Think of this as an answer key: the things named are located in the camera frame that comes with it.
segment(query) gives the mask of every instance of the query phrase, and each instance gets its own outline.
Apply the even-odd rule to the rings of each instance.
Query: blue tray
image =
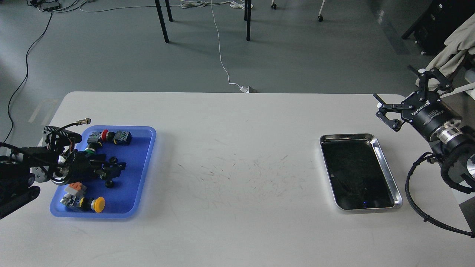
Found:
[[[77,211],[67,208],[59,202],[66,193],[64,188],[67,185],[63,185],[58,186],[49,206],[49,210],[54,216],[124,219],[137,211],[157,132],[148,126],[96,125],[87,128],[82,133],[83,140],[76,145],[76,148],[79,151],[84,150],[87,147],[86,141],[89,134],[102,132],[104,129],[112,132],[129,131],[132,135],[132,141],[128,146],[104,143],[103,147],[98,150],[98,153],[105,153],[107,159],[115,156],[119,162],[127,163],[121,175],[113,179],[114,187],[106,188],[104,181],[99,178],[81,181],[87,186],[86,197],[104,197],[104,210],[101,213],[95,213],[94,211]]]

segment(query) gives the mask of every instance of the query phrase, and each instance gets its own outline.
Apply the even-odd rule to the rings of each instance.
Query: table leg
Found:
[[[160,0],[155,0],[155,6],[157,7],[158,18],[160,19],[161,31],[163,32],[163,38],[165,38],[165,43],[168,43],[168,34],[167,28],[165,27],[165,21],[163,20],[162,8],[160,7]]]
[[[244,21],[247,20],[247,0],[244,0]]]
[[[165,5],[167,6],[168,20],[173,22],[173,18],[171,17],[170,0],[165,0]]]
[[[246,40],[250,40],[251,36],[251,7],[252,7],[252,0],[246,0],[247,2],[247,35]]]

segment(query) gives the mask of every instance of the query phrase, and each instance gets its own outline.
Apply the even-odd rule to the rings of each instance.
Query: stainless steel tray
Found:
[[[402,205],[401,194],[375,136],[324,135],[320,147],[333,198],[340,209],[386,210]]]

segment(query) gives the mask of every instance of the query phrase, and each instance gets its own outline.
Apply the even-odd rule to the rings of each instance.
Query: white table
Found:
[[[395,133],[376,118],[376,103],[371,95],[70,93],[51,125],[90,117],[156,129],[139,210],[126,220],[56,218],[48,210],[56,187],[40,184],[35,201],[0,221],[0,265],[473,266],[475,240],[424,223],[407,201],[379,213],[336,207],[322,135],[375,135],[401,194],[429,149],[409,125]],[[438,166],[421,165],[412,194],[431,216],[468,230]]]

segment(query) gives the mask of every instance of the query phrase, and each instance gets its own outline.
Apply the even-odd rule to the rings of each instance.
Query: concrete floor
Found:
[[[64,6],[73,1],[60,2]],[[406,66],[425,67],[432,59],[420,55],[412,36],[400,39],[429,0],[329,0],[323,22],[316,21],[320,1],[277,0],[277,10],[270,9],[270,2],[253,1],[250,42],[245,40],[243,10],[213,8],[231,82],[251,85],[259,93],[408,95],[416,88]],[[83,8],[153,4],[97,0]],[[43,125],[72,91],[241,93],[228,85],[221,68],[211,7],[173,7],[172,13],[175,22],[166,21],[169,44],[163,41],[154,7],[55,13],[29,54],[29,78],[13,98],[15,128],[8,143],[37,145]],[[10,129],[8,100],[26,73],[25,53],[48,19],[49,13],[23,0],[0,4],[1,141]],[[463,74],[459,76],[456,86],[465,84]],[[474,124],[473,99],[458,94],[445,100]]]

